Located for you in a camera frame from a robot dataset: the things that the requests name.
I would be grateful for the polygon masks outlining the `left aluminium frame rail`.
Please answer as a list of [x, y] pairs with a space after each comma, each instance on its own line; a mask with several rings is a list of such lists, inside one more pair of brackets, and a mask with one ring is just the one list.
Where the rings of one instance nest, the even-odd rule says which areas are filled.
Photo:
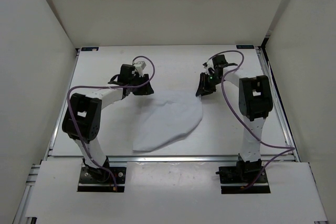
[[62, 120], [62, 114], [63, 114], [64, 108], [65, 108], [65, 105], [66, 105], [66, 95], [67, 95], [67, 93], [68, 93], [68, 91], [70, 89], [70, 86], [71, 86], [71, 83], [72, 83], [72, 80], [73, 80], [73, 76], [74, 76], [75, 69], [76, 69], [76, 66], [77, 66], [77, 62], [78, 62], [78, 57], [79, 57], [80, 51], [81, 51], [80, 48], [76, 48], [75, 64], [74, 64], [72, 73], [70, 75], [69, 82], [68, 82], [68, 84], [66, 86], [65, 98], [64, 98], [64, 100], [62, 102], [61, 109], [60, 109], [59, 115], [57, 117], [57, 121], [56, 121], [54, 130], [52, 132], [51, 138], [49, 140], [49, 143], [48, 143], [48, 146], [47, 146], [47, 149], [46, 149], [46, 152], [44, 154], [44, 157], [43, 157], [42, 161], [46, 161], [47, 158], [48, 158], [49, 153], [53, 150], [53, 146], [55, 144], [55, 140], [56, 140], [56, 137], [57, 137], [57, 134], [58, 134], [58, 130], [60, 129], [61, 120]]

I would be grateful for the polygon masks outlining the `white skirt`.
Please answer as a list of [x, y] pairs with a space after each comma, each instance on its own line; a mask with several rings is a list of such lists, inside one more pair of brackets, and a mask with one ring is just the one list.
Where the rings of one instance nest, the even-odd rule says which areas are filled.
[[186, 138], [203, 118], [201, 98], [188, 91], [158, 91], [137, 97], [132, 150], [156, 151]]

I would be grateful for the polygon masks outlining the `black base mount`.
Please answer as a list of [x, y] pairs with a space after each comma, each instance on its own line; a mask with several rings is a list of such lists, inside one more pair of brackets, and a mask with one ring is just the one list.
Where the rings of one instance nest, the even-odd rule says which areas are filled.
[[110, 172], [107, 172], [82, 164], [77, 192], [123, 193], [127, 168], [125, 166], [110, 166], [109, 170]]
[[258, 172], [253, 173], [251, 177], [242, 178], [236, 166], [221, 166], [218, 168], [216, 175], [219, 176], [222, 195], [271, 193], [265, 171], [261, 173], [252, 186], [248, 185], [257, 177]]

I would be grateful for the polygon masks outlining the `right aluminium frame rail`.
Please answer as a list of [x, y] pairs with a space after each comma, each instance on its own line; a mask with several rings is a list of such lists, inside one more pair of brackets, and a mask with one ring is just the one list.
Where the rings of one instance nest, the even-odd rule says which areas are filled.
[[296, 149], [296, 144], [295, 144], [295, 141], [294, 141], [294, 138], [293, 138], [293, 135], [292, 135], [287, 117], [286, 117], [286, 113], [285, 113], [284, 108], [283, 108], [282, 103], [281, 103], [279, 92], [278, 92], [278, 89], [277, 89], [277, 86], [276, 86], [275, 77], [272, 73], [271, 65], [270, 65], [269, 60], [267, 58], [266, 49], [259, 46], [258, 51], [259, 51], [259, 61], [260, 61], [261, 68], [262, 68], [264, 74], [266, 74], [269, 77], [269, 80], [270, 80], [270, 83], [271, 83], [271, 92], [272, 92], [272, 98], [273, 98], [273, 101], [274, 101], [275, 111], [276, 111], [279, 123], [281, 125], [281, 129], [283, 131], [285, 141], [288, 145], [290, 145], [291, 147], [294, 148], [294, 151], [292, 151], [292, 155], [294, 157], [294, 160], [296, 162], [301, 162], [301, 159], [300, 159], [298, 151]]

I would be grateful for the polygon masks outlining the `blue corner label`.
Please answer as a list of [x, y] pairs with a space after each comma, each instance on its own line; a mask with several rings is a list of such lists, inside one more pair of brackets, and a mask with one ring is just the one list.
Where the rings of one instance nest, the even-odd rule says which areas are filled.
[[82, 47], [81, 51], [98, 51], [99, 47]]
[[255, 47], [254, 45], [236, 45], [236, 48], [243, 50], [243, 49], [254, 49]]

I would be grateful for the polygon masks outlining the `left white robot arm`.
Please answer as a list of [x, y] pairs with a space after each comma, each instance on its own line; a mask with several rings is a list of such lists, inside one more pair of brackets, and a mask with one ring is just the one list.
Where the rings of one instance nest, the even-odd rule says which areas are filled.
[[144, 73], [144, 61], [123, 64], [120, 73], [113, 76], [108, 86], [94, 88], [91, 94], [68, 95], [62, 131], [79, 146], [83, 162], [98, 182], [105, 182], [110, 176], [107, 156], [99, 141], [101, 112], [106, 107], [125, 99], [128, 95], [151, 95], [151, 77]]

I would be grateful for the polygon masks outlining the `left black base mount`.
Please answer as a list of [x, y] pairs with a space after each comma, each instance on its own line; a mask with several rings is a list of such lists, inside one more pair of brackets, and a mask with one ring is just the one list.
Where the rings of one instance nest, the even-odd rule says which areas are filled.
[[107, 172], [82, 164], [77, 192], [123, 193], [127, 168], [125, 166], [110, 166], [109, 170], [110, 172]]

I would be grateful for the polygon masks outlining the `front aluminium rail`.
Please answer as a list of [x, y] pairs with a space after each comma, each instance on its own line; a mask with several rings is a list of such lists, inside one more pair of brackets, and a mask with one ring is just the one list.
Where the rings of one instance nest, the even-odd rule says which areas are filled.
[[235, 162], [238, 161], [237, 155], [212, 155], [212, 156], [109, 156], [112, 163], [125, 162]]

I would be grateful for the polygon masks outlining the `right blue corner label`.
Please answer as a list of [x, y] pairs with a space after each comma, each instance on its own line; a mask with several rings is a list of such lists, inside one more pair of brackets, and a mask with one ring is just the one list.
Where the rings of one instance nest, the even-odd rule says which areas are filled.
[[236, 48], [243, 50], [243, 49], [254, 49], [255, 47], [254, 45], [236, 45]]

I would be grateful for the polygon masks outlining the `aluminium frame rail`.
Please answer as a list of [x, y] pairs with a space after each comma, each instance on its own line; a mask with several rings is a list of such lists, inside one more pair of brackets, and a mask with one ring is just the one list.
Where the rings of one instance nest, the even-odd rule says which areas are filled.
[[55, 144], [55, 140], [56, 140], [56, 137], [57, 137], [57, 134], [58, 134], [58, 130], [60, 129], [61, 120], [62, 120], [62, 114], [63, 114], [64, 108], [65, 108], [65, 105], [66, 105], [66, 95], [67, 95], [67, 93], [68, 93], [68, 91], [70, 89], [70, 86], [71, 86], [71, 83], [72, 83], [72, 80], [73, 80], [73, 76], [74, 76], [75, 69], [76, 69], [76, 66], [77, 66], [77, 62], [78, 62], [78, 57], [79, 57], [80, 51], [81, 51], [80, 48], [76, 48], [75, 64], [74, 64], [72, 73], [70, 75], [69, 82], [68, 82], [68, 84], [66, 86], [65, 98], [64, 98], [64, 100], [62, 102], [61, 109], [60, 109], [59, 115], [57, 117], [57, 121], [56, 121], [54, 130], [52, 132], [51, 138], [49, 140], [49, 143], [48, 143], [48, 146], [47, 146], [47, 149], [46, 149], [46, 152], [44, 154], [44, 157], [43, 157], [42, 161], [46, 161], [47, 158], [48, 158], [49, 153], [53, 150], [53, 146]]
[[276, 111], [279, 123], [281, 125], [281, 129], [283, 131], [285, 141], [288, 145], [290, 145], [291, 147], [294, 148], [294, 151], [292, 151], [292, 155], [294, 157], [294, 160], [296, 162], [301, 162], [301, 159], [300, 159], [298, 151], [296, 149], [296, 144], [295, 144], [295, 141], [294, 141], [294, 138], [293, 138], [293, 135], [292, 135], [287, 117], [286, 117], [286, 113], [285, 113], [284, 108], [283, 108], [282, 103], [281, 103], [279, 92], [278, 92], [278, 89], [277, 89], [277, 86], [276, 86], [275, 77], [272, 73], [271, 65], [270, 65], [269, 60], [267, 58], [266, 49], [259, 46], [258, 51], [259, 51], [259, 61], [260, 61], [261, 68], [262, 68], [264, 74], [266, 74], [269, 77], [269, 80], [270, 80], [270, 83], [271, 83], [271, 92], [272, 92], [272, 98], [273, 98], [273, 101], [274, 101], [275, 111]]

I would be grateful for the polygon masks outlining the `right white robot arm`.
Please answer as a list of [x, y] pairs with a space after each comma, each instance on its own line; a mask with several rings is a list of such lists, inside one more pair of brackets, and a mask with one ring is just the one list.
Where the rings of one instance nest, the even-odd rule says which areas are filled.
[[222, 90], [222, 93], [230, 110], [244, 127], [239, 159], [245, 164], [236, 168], [236, 177], [242, 182], [247, 182], [255, 175], [254, 168], [247, 163], [261, 161], [261, 135], [266, 118], [273, 109], [273, 101], [268, 77], [254, 76], [242, 70], [240, 67], [244, 62], [244, 56], [241, 57], [239, 64], [227, 62], [225, 53], [227, 52], [220, 52], [203, 64], [205, 71], [200, 74], [195, 96], [210, 95], [216, 92], [217, 85], [220, 84], [223, 88], [225, 82], [238, 88], [239, 114], [229, 103], [225, 90]]

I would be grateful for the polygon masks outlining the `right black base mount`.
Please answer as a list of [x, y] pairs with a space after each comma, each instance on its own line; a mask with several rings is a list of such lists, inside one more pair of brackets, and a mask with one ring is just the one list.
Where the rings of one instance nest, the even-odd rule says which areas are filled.
[[251, 177], [242, 178], [236, 166], [221, 166], [218, 168], [216, 175], [219, 176], [222, 195], [271, 193], [265, 171], [261, 173], [252, 186], [248, 185], [257, 177], [258, 172], [253, 173]]

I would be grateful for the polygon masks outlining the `left blue corner label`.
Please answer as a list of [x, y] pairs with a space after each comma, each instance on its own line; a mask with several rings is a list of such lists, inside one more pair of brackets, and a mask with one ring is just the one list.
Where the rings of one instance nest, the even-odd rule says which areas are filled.
[[98, 51], [99, 47], [82, 47], [81, 51]]

